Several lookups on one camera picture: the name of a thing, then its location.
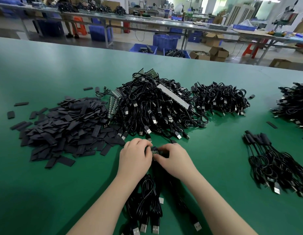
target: finger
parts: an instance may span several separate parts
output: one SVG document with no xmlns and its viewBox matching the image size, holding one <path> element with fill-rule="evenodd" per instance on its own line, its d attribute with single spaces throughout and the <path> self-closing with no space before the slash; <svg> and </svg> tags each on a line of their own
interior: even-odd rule
<svg viewBox="0 0 303 235">
<path fill-rule="evenodd" d="M 150 147 L 147 147 L 147 148 L 146 148 L 145 159 L 147 160 L 147 162 L 149 162 L 149 163 L 151 164 L 151 161 L 152 161 L 152 153 L 151 153 Z"/>
<path fill-rule="evenodd" d="M 136 145 L 139 141 L 141 141 L 142 139 L 141 138 L 134 138 L 130 141 L 130 144 L 131 145 Z"/>
<path fill-rule="evenodd" d="M 153 158 L 165 169 L 167 158 L 164 158 L 159 154 L 153 154 Z"/>
<path fill-rule="evenodd" d="M 142 147 L 142 148 L 143 147 L 145 148 L 146 146 L 152 147 L 152 143 L 150 141 L 148 141 L 147 139 L 142 139 L 141 141 L 138 142 L 137 145 Z"/>
<path fill-rule="evenodd" d="M 129 146 L 129 144 L 130 144 L 130 141 L 127 141 L 124 145 L 124 148 L 127 148 Z"/>
<path fill-rule="evenodd" d="M 158 147 L 158 151 L 165 151 L 165 152 L 169 152 L 170 150 L 172 150 L 174 147 L 174 144 L 172 143 L 167 143 L 165 145 L 162 145 L 160 147 Z"/>
</svg>

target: person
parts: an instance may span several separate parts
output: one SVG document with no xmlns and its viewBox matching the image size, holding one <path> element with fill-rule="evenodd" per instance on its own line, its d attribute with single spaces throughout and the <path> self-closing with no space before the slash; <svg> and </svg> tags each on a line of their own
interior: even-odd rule
<svg viewBox="0 0 303 235">
<path fill-rule="evenodd" d="M 48 3 L 51 0 L 44 0 L 44 4 L 48 5 Z M 56 5 L 57 3 L 61 3 L 61 2 L 70 2 L 72 5 L 77 5 L 79 2 L 82 3 L 84 6 L 87 6 L 87 3 L 83 2 L 82 0 L 54 0 L 51 4 Z M 70 28 L 70 24 L 68 21 L 72 21 L 73 20 L 73 16 L 66 16 L 66 15 L 60 15 L 61 18 L 64 20 L 64 23 L 66 24 L 66 28 L 68 29 L 68 34 L 66 35 L 67 38 L 75 38 L 75 39 L 79 39 L 79 35 L 77 34 L 77 28 L 74 22 L 71 22 L 72 28 L 75 32 L 74 36 L 72 35 L 71 32 L 71 28 Z"/>
<path fill-rule="evenodd" d="M 169 158 L 164 158 L 152 155 L 151 146 L 151 142 L 140 138 L 126 142 L 120 152 L 116 177 L 68 235 L 113 234 L 126 200 L 147 173 L 152 158 L 187 186 L 214 235 L 257 234 L 198 172 L 184 148 L 177 143 L 165 144 L 158 148 L 159 151 L 169 152 Z"/>
</svg>

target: white air conditioner unit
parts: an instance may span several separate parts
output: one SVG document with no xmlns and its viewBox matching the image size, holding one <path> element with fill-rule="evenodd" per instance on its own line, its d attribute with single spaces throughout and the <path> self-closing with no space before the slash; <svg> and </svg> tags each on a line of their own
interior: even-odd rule
<svg viewBox="0 0 303 235">
<path fill-rule="evenodd" d="M 237 25 L 244 20 L 251 19 L 255 11 L 254 7 L 249 5 L 235 5 L 233 6 L 230 15 L 228 16 L 225 25 Z"/>
</svg>

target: hand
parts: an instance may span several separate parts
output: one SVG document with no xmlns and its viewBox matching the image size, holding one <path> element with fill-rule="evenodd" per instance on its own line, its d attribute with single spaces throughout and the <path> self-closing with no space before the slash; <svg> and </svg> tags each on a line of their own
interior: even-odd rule
<svg viewBox="0 0 303 235">
<path fill-rule="evenodd" d="M 181 181 L 185 181 L 187 176 L 197 172 L 192 159 L 177 143 L 168 143 L 158 148 L 159 151 L 169 152 L 169 158 L 164 158 L 159 154 L 154 154 L 154 159 L 172 176 Z"/>
<path fill-rule="evenodd" d="M 134 182 L 136 186 L 150 168 L 152 161 L 151 146 L 151 142 L 141 138 L 134 138 L 132 141 L 126 142 L 120 152 L 117 176 Z"/>
</svg>

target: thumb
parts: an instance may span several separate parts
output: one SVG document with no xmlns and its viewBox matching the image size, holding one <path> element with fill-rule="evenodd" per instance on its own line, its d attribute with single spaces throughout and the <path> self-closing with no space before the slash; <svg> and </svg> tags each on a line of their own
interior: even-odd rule
<svg viewBox="0 0 303 235">
<path fill-rule="evenodd" d="M 149 161 L 150 161 L 150 162 L 152 161 L 152 153 L 151 153 L 151 149 L 150 149 L 149 146 L 146 148 L 145 158 L 146 158 L 146 160 L 147 160 L 148 162 L 149 162 Z"/>
<path fill-rule="evenodd" d="M 164 158 L 163 156 L 159 154 L 153 154 L 153 158 L 163 167 L 165 168 L 165 163 L 167 158 Z"/>
</svg>

